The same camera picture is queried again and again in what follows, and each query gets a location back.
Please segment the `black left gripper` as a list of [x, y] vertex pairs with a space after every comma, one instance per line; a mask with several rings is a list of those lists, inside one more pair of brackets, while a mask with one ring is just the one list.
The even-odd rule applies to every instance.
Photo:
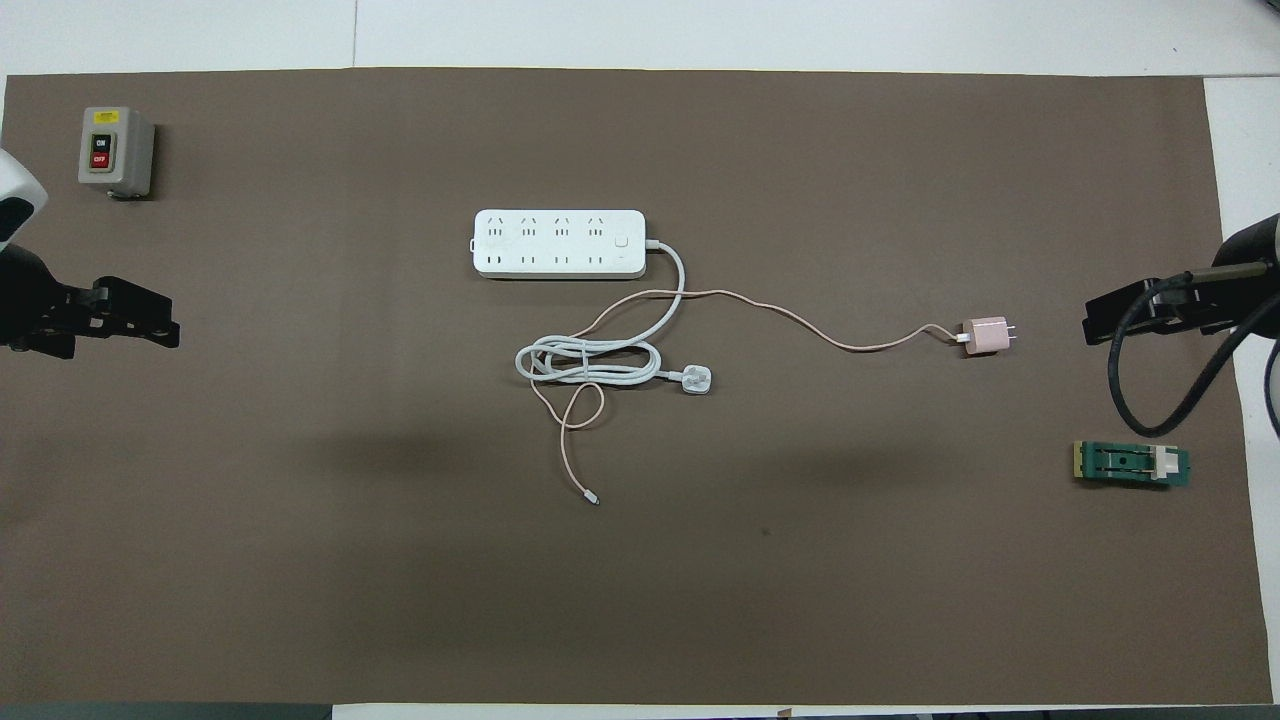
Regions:
[[[91, 304], [95, 318], [91, 325]], [[164, 348], [180, 346], [173, 300], [120, 277], [101, 277], [95, 291], [56, 281], [44, 260], [18, 245], [1, 255], [1, 342], [14, 352], [76, 356], [76, 337], [123, 336]]]

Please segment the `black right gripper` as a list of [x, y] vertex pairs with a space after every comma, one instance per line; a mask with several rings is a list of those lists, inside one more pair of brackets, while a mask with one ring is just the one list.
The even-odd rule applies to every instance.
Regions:
[[[1083, 338], [1088, 346], [1111, 341], [1130, 306], [1137, 304], [1126, 333], [1175, 334], [1197, 331], [1216, 334], [1234, 329], [1277, 293], [1277, 215], [1231, 234], [1206, 269], [1190, 272], [1179, 290], [1151, 297], [1158, 281], [1137, 281], [1084, 304]], [[1171, 319], [1166, 322], [1166, 310]]]

